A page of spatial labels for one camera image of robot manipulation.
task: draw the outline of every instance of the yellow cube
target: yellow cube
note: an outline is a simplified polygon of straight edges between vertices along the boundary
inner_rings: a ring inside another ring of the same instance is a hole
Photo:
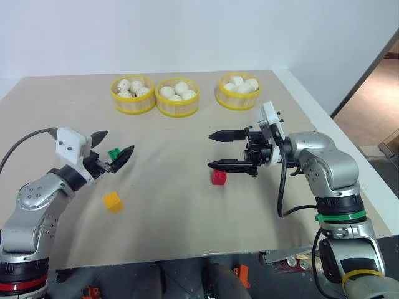
[[[123,209],[123,202],[120,200],[116,191],[104,196],[104,202],[108,211],[110,211],[112,214],[115,214]]]

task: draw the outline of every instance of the orange clamp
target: orange clamp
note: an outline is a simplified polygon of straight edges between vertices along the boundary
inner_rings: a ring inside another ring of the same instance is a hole
[[[238,268],[234,269],[235,274],[238,276],[245,288],[251,287],[251,284],[248,282],[248,271],[249,268],[245,265],[240,265]]]
[[[82,299],[101,299],[101,294],[98,288],[87,286],[82,290]]]

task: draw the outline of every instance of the beige table surface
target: beige table surface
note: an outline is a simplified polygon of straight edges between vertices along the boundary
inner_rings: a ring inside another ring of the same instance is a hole
[[[282,113],[286,134],[315,129],[272,71],[251,73],[264,86],[257,107],[272,100]],[[142,115],[116,111],[109,86],[120,75],[28,77],[0,103],[0,156],[26,133],[50,126],[69,126],[85,134],[108,130],[95,149],[102,159],[114,147],[136,146],[119,173],[82,188],[69,204],[59,220],[52,268],[311,245],[318,229],[314,210],[277,216],[279,165],[261,168],[257,178],[229,174],[225,186],[211,184],[206,163],[243,159],[245,142],[218,143],[208,135],[256,124],[254,108],[236,112],[216,102],[214,89],[222,74],[147,74],[155,83],[175,76],[198,83],[199,110],[183,119],[164,116],[156,108]],[[50,136],[37,136],[15,151],[0,179],[0,227],[14,210],[19,188],[54,166],[62,164]],[[125,203],[115,215],[102,200],[112,191]],[[369,200],[363,200],[376,234],[389,235]],[[303,176],[287,177],[284,210],[314,202]]]

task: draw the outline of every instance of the robotic arm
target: robotic arm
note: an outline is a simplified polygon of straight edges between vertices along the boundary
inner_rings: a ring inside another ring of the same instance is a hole
[[[92,148],[105,138],[107,131],[84,136],[70,128],[51,128],[48,133],[57,139],[56,152],[66,165],[61,169],[53,168],[18,192],[14,214],[1,232],[1,298],[45,296],[48,261],[60,215],[76,191],[85,184],[93,184],[105,172],[116,173],[130,159],[134,149],[133,145],[129,146],[114,162],[104,163],[98,160],[99,155]]]
[[[348,298],[398,298],[399,283],[384,277],[385,265],[375,237],[371,220],[366,216],[355,160],[337,149],[327,135],[318,132],[293,133],[285,136],[272,102],[265,103],[257,113],[261,131],[253,128],[223,130],[209,138],[221,142],[248,139],[244,161],[219,160],[208,166],[228,173],[257,175],[257,167],[282,163],[282,175],[277,202],[280,217],[299,209],[316,208],[320,234],[326,238],[319,242],[320,258],[325,276],[332,283],[341,283]],[[282,198],[286,169],[296,167],[291,176],[304,174],[315,196],[316,205],[293,208],[282,213]],[[315,282],[320,292],[333,298],[320,288],[317,274]]]

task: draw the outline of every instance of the red cube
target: red cube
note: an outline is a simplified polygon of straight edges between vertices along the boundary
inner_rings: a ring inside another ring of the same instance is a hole
[[[227,173],[220,170],[214,170],[212,174],[212,184],[224,185],[227,180]]]

